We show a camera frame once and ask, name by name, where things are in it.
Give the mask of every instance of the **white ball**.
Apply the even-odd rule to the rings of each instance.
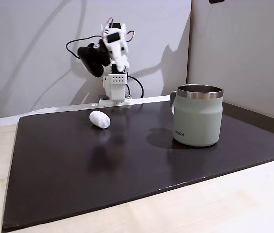
[[[110,126],[111,123],[110,118],[101,111],[91,112],[91,114],[89,115],[89,119],[94,125],[102,129],[106,129]]]

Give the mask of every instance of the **stainless steel rim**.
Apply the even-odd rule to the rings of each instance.
[[[223,96],[223,89],[216,86],[186,84],[177,88],[177,95],[189,99],[210,100]]]

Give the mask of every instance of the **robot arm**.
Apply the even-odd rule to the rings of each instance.
[[[110,18],[101,29],[99,43],[78,49],[80,59],[95,77],[101,77],[104,67],[111,66],[111,73],[103,77],[103,87],[112,103],[124,102],[126,97],[125,84],[129,71],[126,35],[125,24],[113,23],[113,18]]]

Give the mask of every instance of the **black mat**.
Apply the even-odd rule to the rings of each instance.
[[[208,148],[172,137],[169,102],[20,119],[3,219],[13,231],[76,216],[274,160],[274,134],[229,116]]]

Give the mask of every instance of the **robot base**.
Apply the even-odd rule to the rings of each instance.
[[[99,100],[100,107],[115,107],[123,105],[131,105],[132,98],[127,98],[124,102],[114,103],[112,100]]]

